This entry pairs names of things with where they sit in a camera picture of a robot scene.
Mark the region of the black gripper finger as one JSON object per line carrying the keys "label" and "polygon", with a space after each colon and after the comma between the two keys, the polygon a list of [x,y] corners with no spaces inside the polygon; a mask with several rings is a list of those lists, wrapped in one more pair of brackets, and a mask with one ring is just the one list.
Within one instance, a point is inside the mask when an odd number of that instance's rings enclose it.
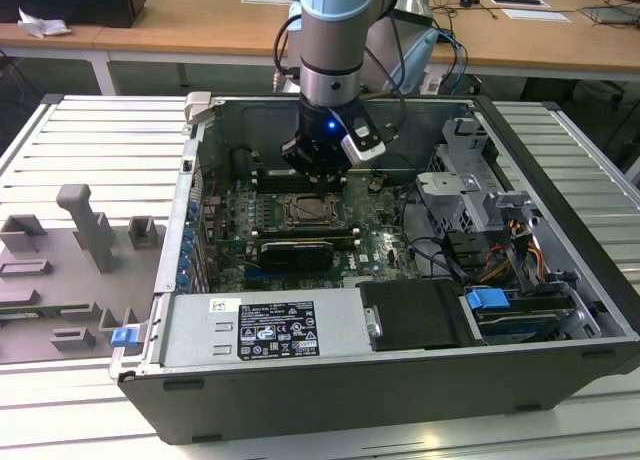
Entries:
{"label": "black gripper finger", "polygon": [[340,192],[346,185],[346,173],[352,168],[347,155],[341,148],[323,154],[318,189],[321,192]]}
{"label": "black gripper finger", "polygon": [[281,145],[281,157],[314,187],[324,188],[327,185],[325,158],[300,138],[294,137],[284,142]]}

